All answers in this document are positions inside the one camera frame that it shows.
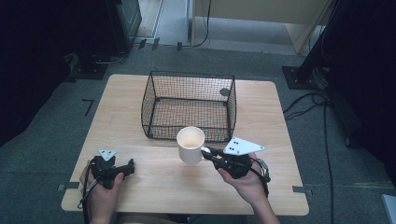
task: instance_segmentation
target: white cup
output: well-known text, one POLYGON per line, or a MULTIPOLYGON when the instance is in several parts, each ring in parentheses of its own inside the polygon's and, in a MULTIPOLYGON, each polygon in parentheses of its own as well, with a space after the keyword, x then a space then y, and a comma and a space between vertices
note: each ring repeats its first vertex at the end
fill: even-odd
POLYGON ((178 156, 187 164, 196 164, 202 160, 201 148, 205 134, 197 127, 186 127, 177 134, 178 156))

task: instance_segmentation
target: wooden table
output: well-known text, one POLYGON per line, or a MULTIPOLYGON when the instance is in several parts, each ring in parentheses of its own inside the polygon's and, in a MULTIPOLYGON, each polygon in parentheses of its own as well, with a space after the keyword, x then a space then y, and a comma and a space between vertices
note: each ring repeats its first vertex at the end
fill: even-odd
MULTIPOLYGON (((111 149, 118 152, 116 166, 131 158, 135 162, 135 174, 128 176, 121 187, 119 212, 253 214, 236 190, 222 181, 211 161, 185 164, 178 157, 176 141, 144 135, 140 110, 147 79, 135 75, 110 77, 70 181, 78 182, 87 160, 98 155, 99 148, 111 149)), ((236 80, 235 86, 233 135, 266 147, 257 156, 270 169, 269 201, 275 213, 306 215, 309 208, 305 194, 292 189, 302 186, 302 181, 275 84, 236 80)), ((62 208, 80 211, 80 198, 79 189, 67 189, 62 208)))

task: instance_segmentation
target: black wire basket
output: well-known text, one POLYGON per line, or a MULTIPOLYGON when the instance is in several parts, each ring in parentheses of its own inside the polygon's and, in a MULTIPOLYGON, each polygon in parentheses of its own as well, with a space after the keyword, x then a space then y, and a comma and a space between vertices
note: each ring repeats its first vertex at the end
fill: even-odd
POLYGON ((234 76, 153 71, 142 103, 142 127, 148 138, 176 139, 195 126, 206 142, 228 142, 236 122, 234 76))

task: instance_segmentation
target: black cable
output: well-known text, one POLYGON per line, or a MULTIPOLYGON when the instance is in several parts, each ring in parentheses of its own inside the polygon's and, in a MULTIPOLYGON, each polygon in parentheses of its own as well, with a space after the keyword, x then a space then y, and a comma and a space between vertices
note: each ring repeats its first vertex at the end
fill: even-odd
POLYGON ((322 87, 326 88, 329 85, 329 83, 327 82, 325 76, 321 72, 323 70, 324 70, 324 68, 322 68, 322 67, 315 67, 314 68, 314 76, 317 79, 317 81, 322 85, 322 87))
POLYGON ((260 165, 260 167, 262 168, 262 175, 264 175, 265 174, 265 169, 264 169, 264 167, 262 166, 262 164, 259 162, 259 160, 258 159, 253 159, 253 158, 250 158, 251 160, 253 160, 253 161, 255 161, 255 162, 257 162, 259 165, 260 165))
POLYGON ((325 105, 323 107, 323 122, 324 122, 324 146, 326 149, 326 158, 327 158, 327 166, 329 169, 329 178, 330 178, 330 219, 331 223, 334 223, 334 187, 332 185, 332 165, 330 163, 330 156, 329 156, 329 144, 328 144, 328 139, 327 139, 327 116, 326 116, 326 110, 327 106, 325 105))
MULTIPOLYGON (((209 34, 209 27, 206 25, 206 24, 209 24, 209 20, 207 20, 207 22, 205 22, 205 18, 203 18, 203 23, 204 23, 204 27, 205 27, 205 29, 206 29, 206 33, 209 34)), ((209 46, 209 45, 210 45, 210 38, 209 38, 209 36, 208 36, 208 39, 207 39, 207 40, 209 41, 209 43, 207 44, 207 46, 209 46)))
POLYGON ((125 56, 126 56, 126 53, 122 53, 122 56, 121 56, 118 60, 116 60, 116 61, 108 61, 108 62, 97 62, 97 61, 95 61, 95 63, 97 63, 97 64, 113 64, 113 63, 119 63, 120 61, 122 61, 122 60, 125 58, 125 56))
POLYGON ((207 24, 207 26, 206 26, 206 36, 205 36, 205 39, 204 39, 200 44, 192 46, 193 48, 198 48, 198 47, 200 47, 201 45, 203 45, 203 44, 206 42, 207 37, 209 36, 209 18, 210 18, 210 7, 211 7, 211 6, 212 6, 212 0, 209 0, 209 8, 207 9, 207 17, 206 17, 206 24, 207 24))
POLYGON ((90 215, 89 215, 89 211, 88 211, 88 197, 90 196, 90 193, 91 193, 92 189, 97 185, 97 182, 96 182, 87 191, 88 177, 90 175, 92 164, 93 164, 93 161, 91 161, 90 164, 87 167, 87 171, 85 173, 84 185, 83 185, 83 188, 82 188, 82 199, 79 201, 79 205, 78 205, 78 208, 82 208, 82 214, 84 216, 84 222, 86 224, 90 223, 90 215))
MULTIPOLYGON (((134 46, 139 46, 140 45, 140 42, 139 43, 133 43, 132 44, 132 48, 134 47, 134 46)), ((157 44, 158 46, 163 46, 163 47, 174 47, 175 45, 165 45, 165 44, 160 44, 160 43, 158 43, 157 44)))
POLYGON ((253 172, 255 175, 257 175, 257 176, 259 177, 260 180, 263 179, 263 176, 262 176, 259 172, 257 172, 255 169, 250 168, 250 171, 253 172))
POLYGON ((300 112, 300 114, 293 116, 292 118, 300 116, 316 106, 323 105, 324 145, 325 145, 325 150, 326 150, 326 159, 327 159, 327 166, 328 166, 329 178, 330 178, 330 213, 331 213, 331 223, 333 224, 334 223, 334 187, 333 187, 333 182, 332 182, 332 165, 330 163, 330 155, 329 155, 329 143, 328 143, 328 135, 327 135, 327 114, 326 114, 327 105, 329 104, 329 99, 327 97, 325 97, 322 93, 324 93, 324 92, 323 91, 315 91, 315 92, 307 93, 307 94, 297 98, 290 104, 290 106, 284 111, 284 113, 289 111, 295 104, 297 104, 299 101, 301 101, 303 98, 305 98, 308 95, 311 95, 311 100, 314 103, 314 105, 312 105, 305 111, 300 112), (317 102, 315 100, 315 96, 319 96, 320 98, 322 98, 323 101, 317 102))

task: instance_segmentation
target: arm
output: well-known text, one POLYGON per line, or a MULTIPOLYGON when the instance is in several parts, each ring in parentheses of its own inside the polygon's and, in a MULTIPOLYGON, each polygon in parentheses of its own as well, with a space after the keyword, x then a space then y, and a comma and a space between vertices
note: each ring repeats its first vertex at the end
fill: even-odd
MULTIPOLYGON (((257 159, 254 153, 249 154, 249 156, 257 159)), ((259 173, 261 172, 261 167, 257 162, 253 162, 252 168, 259 173)), ((233 179, 224 169, 220 168, 218 171, 224 182, 232 185, 238 191, 239 195, 251 205, 258 223, 280 223, 271 208, 271 204, 265 197, 264 188, 258 176, 252 172, 248 172, 244 177, 233 179)))
MULTIPOLYGON (((87 167, 84 168, 79 181, 84 184, 87 167)), ((98 184, 91 191, 88 198, 88 209, 91 217, 91 224, 109 224, 111 217, 116 211, 117 201, 119 198, 120 185, 122 183, 123 173, 119 173, 114 179, 112 189, 105 189, 98 184)), ((93 175, 90 172, 88 177, 88 186, 93 181, 93 175)))

